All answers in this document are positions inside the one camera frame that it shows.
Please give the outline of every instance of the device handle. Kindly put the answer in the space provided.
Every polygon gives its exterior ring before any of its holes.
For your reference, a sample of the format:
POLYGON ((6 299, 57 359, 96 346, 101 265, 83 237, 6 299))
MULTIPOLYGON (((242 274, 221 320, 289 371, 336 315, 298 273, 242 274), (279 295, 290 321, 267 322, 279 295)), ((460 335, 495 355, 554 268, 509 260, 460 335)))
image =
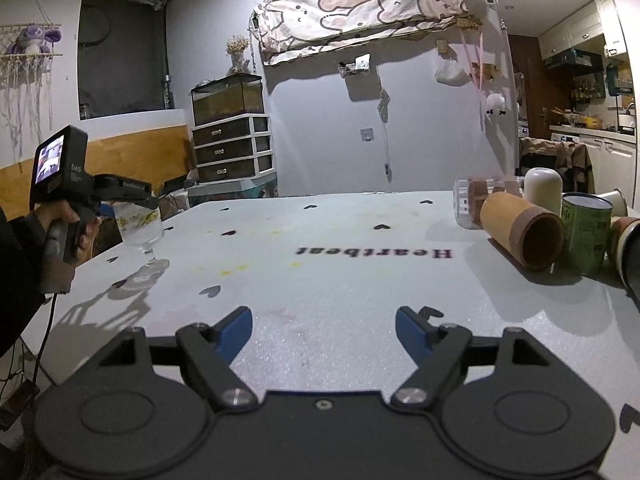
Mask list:
POLYGON ((47 232, 42 257, 40 291, 43 294, 68 294, 76 275, 78 244, 88 224, 94 221, 92 209, 77 203, 70 203, 80 220, 68 224, 61 219, 54 220, 47 232))

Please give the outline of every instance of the drinking glass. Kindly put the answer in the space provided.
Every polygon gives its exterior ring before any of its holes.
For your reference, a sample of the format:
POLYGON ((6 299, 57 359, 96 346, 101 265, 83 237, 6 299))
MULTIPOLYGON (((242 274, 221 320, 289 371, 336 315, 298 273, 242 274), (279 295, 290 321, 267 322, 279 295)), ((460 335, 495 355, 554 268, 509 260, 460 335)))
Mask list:
POLYGON ((169 260, 158 260, 154 255, 154 244, 164 235, 160 210, 151 210, 127 202, 115 202, 113 211, 122 242, 141 248, 149 257, 149 261, 136 272, 135 278, 147 280, 164 272, 169 267, 169 260))

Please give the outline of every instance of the black sleeve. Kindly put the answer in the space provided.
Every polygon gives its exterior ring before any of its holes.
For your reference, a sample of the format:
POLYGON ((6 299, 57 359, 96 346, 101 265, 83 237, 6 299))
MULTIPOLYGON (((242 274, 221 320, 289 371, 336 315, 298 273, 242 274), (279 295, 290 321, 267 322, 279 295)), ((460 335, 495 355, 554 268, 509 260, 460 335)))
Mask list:
POLYGON ((35 215, 7 222, 0 208, 0 355, 44 302, 38 281, 46 235, 35 215))

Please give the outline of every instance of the screw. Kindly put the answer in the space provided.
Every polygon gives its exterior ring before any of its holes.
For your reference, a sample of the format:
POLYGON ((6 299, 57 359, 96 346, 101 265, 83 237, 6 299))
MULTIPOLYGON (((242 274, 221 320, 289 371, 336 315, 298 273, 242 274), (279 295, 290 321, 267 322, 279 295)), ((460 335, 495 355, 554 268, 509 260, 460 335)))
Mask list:
POLYGON ((400 388, 396 391, 396 399, 403 404, 422 404, 427 400, 427 392, 420 388, 400 388))
POLYGON ((254 394, 242 388, 234 388, 226 390, 222 394, 222 400, 229 406, 246 406, 254 401, 254 394))
POLYGON ((316 402, 316 408, 325 412, 326 410, 330 410, 334 404, 329 399, 320 399, 316 402))

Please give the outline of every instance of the white bottle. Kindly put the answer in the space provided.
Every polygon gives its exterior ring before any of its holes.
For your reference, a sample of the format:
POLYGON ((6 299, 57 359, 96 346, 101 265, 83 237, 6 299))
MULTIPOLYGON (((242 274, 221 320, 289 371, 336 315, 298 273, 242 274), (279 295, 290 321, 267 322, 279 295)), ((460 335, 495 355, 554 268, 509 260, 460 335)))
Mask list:
POLYGON ((524 199, 560 215, 562 177, 549 168, 533 168, 524 177, 524 199))

